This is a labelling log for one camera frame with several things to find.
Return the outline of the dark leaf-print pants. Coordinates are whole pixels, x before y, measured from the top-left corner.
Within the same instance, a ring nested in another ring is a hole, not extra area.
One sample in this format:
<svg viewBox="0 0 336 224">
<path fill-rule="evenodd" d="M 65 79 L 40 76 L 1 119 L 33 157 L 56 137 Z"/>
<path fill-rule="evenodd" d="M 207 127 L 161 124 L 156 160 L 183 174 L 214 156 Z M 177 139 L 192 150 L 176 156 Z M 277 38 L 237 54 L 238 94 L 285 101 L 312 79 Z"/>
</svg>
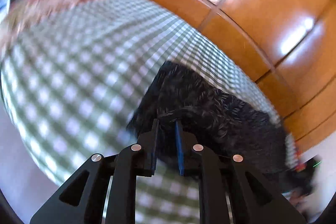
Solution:
<svg viewBox="0 0 336 224">
<path fill-rule="evenodd" d="M 197 72 L 179 63 L 166 61 L 127 125 L 136 135 L 148 132 L 159 122 L 159 158 L 177 167 L 175 122 L 197 141 L 218 155 L 242 155 L 283 193 L 313 191 L 315 162 L 299 168 L 289 148 L 289 134 L 267 113 L 210 85 Z"/>
</svg>

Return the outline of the red plaid blanket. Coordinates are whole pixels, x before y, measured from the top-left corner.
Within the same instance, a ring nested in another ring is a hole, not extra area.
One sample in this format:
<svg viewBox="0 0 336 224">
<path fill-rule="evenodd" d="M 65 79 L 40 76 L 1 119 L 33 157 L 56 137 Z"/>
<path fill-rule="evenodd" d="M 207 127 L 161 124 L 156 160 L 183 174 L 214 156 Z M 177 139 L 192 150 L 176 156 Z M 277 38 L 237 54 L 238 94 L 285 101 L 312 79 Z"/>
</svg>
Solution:
<svg viewBox="0 0 336 224">
<path fill-rule="evenodd" d="M 295 159 L 295 171 L 296 172 L 301 172 L 306 168 L 306 163 L 301 159 L 301 151 L 299 148 L 295 148 L 295 153 L 294 153 L 294 159 Z"/>
</svg>

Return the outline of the green white checkered bedsheet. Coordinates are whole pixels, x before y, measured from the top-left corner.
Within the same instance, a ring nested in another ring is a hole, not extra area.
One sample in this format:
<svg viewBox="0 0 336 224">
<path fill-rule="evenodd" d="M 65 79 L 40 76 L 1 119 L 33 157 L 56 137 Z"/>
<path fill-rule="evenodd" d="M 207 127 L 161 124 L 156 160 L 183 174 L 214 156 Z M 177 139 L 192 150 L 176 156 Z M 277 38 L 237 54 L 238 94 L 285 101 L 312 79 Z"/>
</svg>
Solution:
<svg viewBox="0 0 336 224">
<path fill-rule="evenodd" d="M 89 1 L 22 31 L 2 55 L 1 97 L 33 161 L 61 185 L 90 155 L 135 142 L 126 125 L 167 60 L 279 123 L 238 65 L 150 0 Z"/>
</svg>

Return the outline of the orange wooden wardrobe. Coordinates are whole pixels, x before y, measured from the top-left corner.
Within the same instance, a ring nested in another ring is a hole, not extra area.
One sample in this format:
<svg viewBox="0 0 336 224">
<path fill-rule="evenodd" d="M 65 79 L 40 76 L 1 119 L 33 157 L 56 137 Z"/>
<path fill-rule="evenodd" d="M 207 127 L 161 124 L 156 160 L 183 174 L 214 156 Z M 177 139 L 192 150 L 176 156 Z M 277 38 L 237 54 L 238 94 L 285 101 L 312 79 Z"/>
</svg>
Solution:
<svg viewBox="0 0 336 224">
<path fill-rule="evenodd" d="M 300 149 L 335 143 L 335 0 L 154 0 L 226 53 Z"/>
</svg>

